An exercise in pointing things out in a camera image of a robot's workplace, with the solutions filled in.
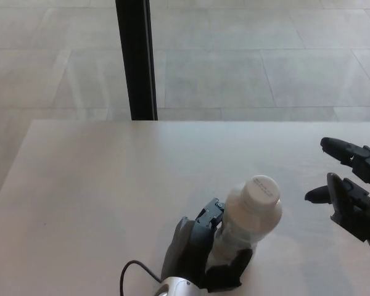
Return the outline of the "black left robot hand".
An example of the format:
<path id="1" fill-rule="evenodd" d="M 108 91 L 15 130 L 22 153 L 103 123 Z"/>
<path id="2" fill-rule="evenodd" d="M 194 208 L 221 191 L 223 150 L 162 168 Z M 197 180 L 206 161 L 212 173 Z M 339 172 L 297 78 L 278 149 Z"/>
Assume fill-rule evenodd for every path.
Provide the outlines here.
<path id="1" fill-rule="evenodd" d="M 196 219 L 184 216 L 179 221 L 166 251 L 156 295 L 200 295 L 203 290 L 225 292 L 242 285 L 242 273 L 253 255 L 251 249 L 238 251 L 230 263 L 207 267 L 224 208 L 223 202 L 212 199 Z"/>

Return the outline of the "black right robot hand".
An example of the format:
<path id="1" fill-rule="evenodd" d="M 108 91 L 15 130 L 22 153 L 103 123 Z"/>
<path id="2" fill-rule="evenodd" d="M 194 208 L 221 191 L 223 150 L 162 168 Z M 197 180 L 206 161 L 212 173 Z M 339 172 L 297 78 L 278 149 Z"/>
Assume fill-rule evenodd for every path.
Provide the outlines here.
<path id="1" fill-rule="evenodd" d="M 323 152 L 340 164 L 352 168 L 352 173 L 370 184 L 370 147 L 357 146 L 336 138 L 322 138 Z M 370 196 L 369 192 L 348 178 L 335 173 L 327 174 L 327 184 L 305 194 L 313 204 L 331 204 L 331 220 L 362 242 L 370 246 Z"/>

